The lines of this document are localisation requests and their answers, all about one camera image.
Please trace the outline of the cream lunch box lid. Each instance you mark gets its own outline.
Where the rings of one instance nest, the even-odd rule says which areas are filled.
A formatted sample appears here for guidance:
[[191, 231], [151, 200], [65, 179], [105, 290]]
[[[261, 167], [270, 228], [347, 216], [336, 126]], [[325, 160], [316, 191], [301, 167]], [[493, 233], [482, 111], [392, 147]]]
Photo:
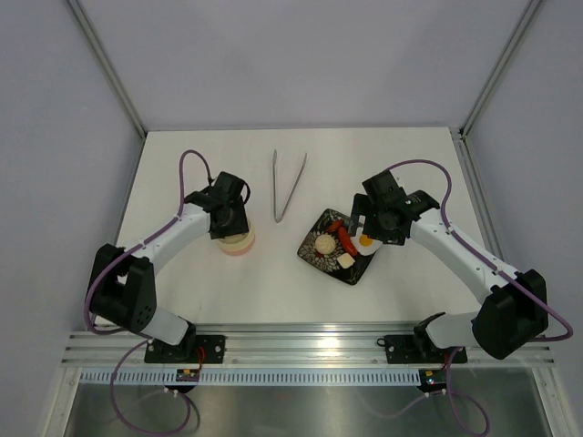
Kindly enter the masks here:
[[219, 241], [222, 241], [222, 242], [226, 242], [227, 244], [233, 244], [233, 243], [238, 243], [241, 241], [247, 242], [250, 240], [255, 240], [255, 230], [254, 230], [253, 224], [250, 220], [248, 221], [248, 228], [249, 228], [248, 231], [245, 233], [237, 234], [234, 236], [229, 236], [229, 237], [226, 237], [224, 239], [216, 239], [215, 243], [217, 244]]

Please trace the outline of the cream pink lunch box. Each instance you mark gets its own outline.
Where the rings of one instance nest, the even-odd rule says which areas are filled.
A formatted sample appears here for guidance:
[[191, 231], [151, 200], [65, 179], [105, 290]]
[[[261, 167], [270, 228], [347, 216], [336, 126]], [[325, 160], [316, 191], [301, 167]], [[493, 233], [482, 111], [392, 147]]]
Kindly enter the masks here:
[[226, 242], [219, 241], [217, 246], [226, 255], [236, 257], [249, 252], [252, 249], [254, 242], [255, 240], [250, 240], [247, 242], [241, 241], [238, 243], [227, 244]]

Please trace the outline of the metal tongs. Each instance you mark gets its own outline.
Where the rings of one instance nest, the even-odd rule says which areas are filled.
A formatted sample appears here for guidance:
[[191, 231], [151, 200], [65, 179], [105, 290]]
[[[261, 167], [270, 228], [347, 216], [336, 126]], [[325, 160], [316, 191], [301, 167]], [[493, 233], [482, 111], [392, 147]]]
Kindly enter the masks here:
[[307, 167], [308, 154], [304, 153], [302, 157], [302, 163], [298, 171], [296, 172], [295, 178], [289, 187], [284, 187], [281, 183], [280, 178], [280, 167], [279, 167], [279, 153], [277, 149], [274, 149], [271, 156], [271, 198], [272, 198], [272, 217], [276, 224], [282, 223], [287, 215], [287, 212], [292, 203], [292, 199], [300, 185], [300, 181], [304, 175], [305, 169]]

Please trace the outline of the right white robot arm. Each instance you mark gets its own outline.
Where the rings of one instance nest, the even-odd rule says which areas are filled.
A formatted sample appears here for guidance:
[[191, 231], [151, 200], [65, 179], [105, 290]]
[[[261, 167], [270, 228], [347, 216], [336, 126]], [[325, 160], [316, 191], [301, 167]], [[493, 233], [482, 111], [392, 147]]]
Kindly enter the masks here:
[[389, 170], [363, 182], [353, 198], [349, 232], [363, 224], [369, 238], [403, 246], [412, 240], [436, 256], [472, 292], [476, 312], [439, 312], [414, 327], [414, 352], [433, 361], [454, 347], [478, 346], [503, 360], [548, 327], [547, 287], [535, 270], [525, 273], [478, 247], [446, 215], [446, 203], [422, 190], [411, 194]]

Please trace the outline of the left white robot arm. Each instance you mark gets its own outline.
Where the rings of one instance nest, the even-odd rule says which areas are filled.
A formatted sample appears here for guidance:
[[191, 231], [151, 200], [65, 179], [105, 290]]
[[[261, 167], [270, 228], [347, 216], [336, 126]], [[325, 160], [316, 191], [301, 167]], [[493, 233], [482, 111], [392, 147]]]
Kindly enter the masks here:
[[158, 305], [156, 276], [190, 243], [251, 232], [246, 181], [221, 172], [200, 191], [181, 196], [178, 212], [131, 248], [102, 246], [96, 254], [85, 300], [87, 328], [97, 335], [123, 330], [165, 343], [174, 361], [189, 361], [197, 341], [192, 324]]

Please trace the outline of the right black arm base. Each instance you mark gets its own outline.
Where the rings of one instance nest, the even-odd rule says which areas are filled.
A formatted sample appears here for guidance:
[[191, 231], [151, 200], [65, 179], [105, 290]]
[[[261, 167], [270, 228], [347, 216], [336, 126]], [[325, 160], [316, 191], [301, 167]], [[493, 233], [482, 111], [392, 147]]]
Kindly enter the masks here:
[[428, 339], [406, 334], [386, 334], [376, 340], [389, 364], [447, 364], [453, 348], [438, 349]]

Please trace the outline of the small red shrimp toy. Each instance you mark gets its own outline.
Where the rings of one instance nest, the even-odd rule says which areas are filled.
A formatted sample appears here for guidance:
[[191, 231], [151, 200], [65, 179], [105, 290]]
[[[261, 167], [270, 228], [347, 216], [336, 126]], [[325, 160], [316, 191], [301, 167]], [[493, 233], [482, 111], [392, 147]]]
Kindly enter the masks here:
[[334, 233], [337, 232], [339, 228], [343, 226], [344, 222], [342, 219], [335, 220], [327, 229], [327, 232]]

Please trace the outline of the fried egg toy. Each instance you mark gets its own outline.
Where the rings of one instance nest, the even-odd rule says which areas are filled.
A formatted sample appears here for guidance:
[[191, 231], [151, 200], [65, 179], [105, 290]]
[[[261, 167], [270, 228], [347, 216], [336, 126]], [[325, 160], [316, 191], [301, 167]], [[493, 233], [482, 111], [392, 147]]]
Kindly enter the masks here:
[[358, 234], [352, 238], [353, 245], [362, 256], [372, 256], [382, 245], [381, 241], [371, 239], [365, 234]]

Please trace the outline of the red sausage toy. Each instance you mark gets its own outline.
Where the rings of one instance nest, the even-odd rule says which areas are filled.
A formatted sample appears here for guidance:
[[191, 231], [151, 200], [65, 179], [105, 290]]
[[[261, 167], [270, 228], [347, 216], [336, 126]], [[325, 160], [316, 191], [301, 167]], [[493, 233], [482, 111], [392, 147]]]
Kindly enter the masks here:
[[348, 234], [346, 227], [341, 226], [337, 230], [338, 239], [343, 247], [343, 250], [353, 258], [358, 255], [356, 247], [353, 245], [351, 236]]

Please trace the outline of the white steamed bun toy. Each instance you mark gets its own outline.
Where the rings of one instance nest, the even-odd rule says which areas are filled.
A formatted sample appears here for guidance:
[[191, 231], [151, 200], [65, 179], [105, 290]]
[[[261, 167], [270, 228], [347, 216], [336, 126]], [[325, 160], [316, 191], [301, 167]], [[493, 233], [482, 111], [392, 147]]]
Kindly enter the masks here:
[[322, 255], [330, 255], [336, 249], [336, 241], [330, 234], [323, 233], [315, 239], [314, 248]]

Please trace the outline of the cream tofu block toy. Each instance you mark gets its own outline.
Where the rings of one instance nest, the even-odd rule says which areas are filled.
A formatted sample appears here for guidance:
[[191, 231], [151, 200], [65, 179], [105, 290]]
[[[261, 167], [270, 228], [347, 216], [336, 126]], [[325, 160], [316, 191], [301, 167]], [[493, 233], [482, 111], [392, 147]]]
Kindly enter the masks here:
[[337, 263], [342, 269], [349, 269], [355, 264], [355, 259], [349, 253], [343, 253], [336, 259]]

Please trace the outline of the black patterned square plate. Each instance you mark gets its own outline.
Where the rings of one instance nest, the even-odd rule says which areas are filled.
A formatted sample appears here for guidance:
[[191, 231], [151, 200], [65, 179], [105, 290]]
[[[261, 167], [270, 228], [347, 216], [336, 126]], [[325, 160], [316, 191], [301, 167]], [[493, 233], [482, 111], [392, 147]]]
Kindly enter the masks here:
[[[312, 225], [310, 231], [304, 237], [300, 247], [297, 250], [297, 255], [300, 259], [305, 261], [313, 268], [319, 270], [320, 272], [334, 279], [337, 279], [342, 283], [353, 286], [360, 281], [360, 279], [368, 269], [369, 265], [371, 264], [375, 253], [379, 249], [372, 256], [362, 256], [358, 253], [358, 255], [354, 257], [355, 264], [351, 266], [349, 269], [342, 269], [337, 263], [336, 259], [346, 252], [343, 250], [343, 247], [338, 239], [337, 232], [330, 233], [326, 231], [326, 229], [335, 220], [339, 219], [343, 220], [344, 222], [343, 226], [346, 227], [347, 229], [347, 225], [349, 224], [349, 217], [345, 216], [339, 211], [336, 211], [335, 209], [327, 208], [320, 215], [320, 217], [318, 217], [318, 219]], [[336, 241], [336, 249], [330, 255], [322, 255], [318, 253], [314, 248], [315, 239], [323, 233], [330, 234], [331, 236], [334, 237]], [[362, 224], [360, 224], [354, 236], [358, 234], [364, 234]]]

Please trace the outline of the left aluminium frame post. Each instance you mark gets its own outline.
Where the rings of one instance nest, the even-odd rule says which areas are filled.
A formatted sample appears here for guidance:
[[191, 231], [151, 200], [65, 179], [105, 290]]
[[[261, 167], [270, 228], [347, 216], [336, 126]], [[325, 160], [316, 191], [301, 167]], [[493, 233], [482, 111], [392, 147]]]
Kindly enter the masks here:
[[107, 53], [105, 45], [103, 44], [101, 37], [99, 36], [92, 20], [86, 8], [83, 6], [81, 1], [78, 0], [65, 0], [64, 5], [71, 13], [74, 22], [76, 23], [81, 35], [87, 41], [87, 44], [92, 52], [94, 58], [97, 61], [99, 68], [101, 69], [105, 79], [107, 80], [111, 90], [113, 91], [118, 103], [123, 109], [129, 123], [137, 133], [137, 135], [145, 140], [147, 137], [147, 129], [132, 102], [132, 99], [124, 87], [118, 72], [116, 71], [110, 56]]

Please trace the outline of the aluminium frame post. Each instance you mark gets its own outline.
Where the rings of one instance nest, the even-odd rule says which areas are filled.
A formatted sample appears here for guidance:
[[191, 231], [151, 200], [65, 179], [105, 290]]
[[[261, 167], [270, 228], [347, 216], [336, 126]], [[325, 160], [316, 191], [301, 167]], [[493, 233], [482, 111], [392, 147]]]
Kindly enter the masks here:
[[476, 122], [486, 109], [498, 86], [501, 84], [506, 71], [510, 68], [520, 46], [529, 32], [529, 29], [535, 23], [537, 16], [540, 14], [545, 4], [546, 1], [544, 0], [527, 1], [492, 69], [490, 70], [485, 83], [482, 85], [474, 104], [471, 106], [469, 113], [459, 128], [459, 135], [462, 140], [467, 141], [469, 138]]
[[113, 91], [118, 103], [123, 109], [129, 123], [137, 133], [137, 135], [145, 140], [147, 137], [147, 129], [132, 102], [132, 99], [124, 87], [118, 72], [116, 71], [110, 56], [107, 53], [105, 45], [103, 44], [101, 37], [99, 36], [92, 20], [86, 8], [83, 6], [81, 1], [78, 0], [65, 0], [64, 5], [71, 13], [74, 22], [76, 23], [81, 35], [87, 41], [87, 44], [92, 52], [94, 58], [97, 61], [99, 68], [101, 69], [105, 79], [107, 80], [111, 90]]

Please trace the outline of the right aluminium frame post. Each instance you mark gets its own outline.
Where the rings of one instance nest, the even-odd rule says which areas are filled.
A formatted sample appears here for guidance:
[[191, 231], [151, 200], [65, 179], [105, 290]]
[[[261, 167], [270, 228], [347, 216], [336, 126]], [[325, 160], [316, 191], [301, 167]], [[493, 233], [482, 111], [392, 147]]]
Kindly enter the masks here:
[[529, 29], [535, 23], [537, 16], [540, 14], [545, 4], [546, 1], [544, 0], [527, 1], [492, 69], [490, 70], [485, 83], [482, 85], [474, 104], [471, 106], [469, 113], [459, 128], [459, 135], [462, 140], [467, 141], [469, 138], [476, 122], [486, 109], [498, 86], [501, 84], [506, 71], [510, 68], [520, 46], [529, 32]]

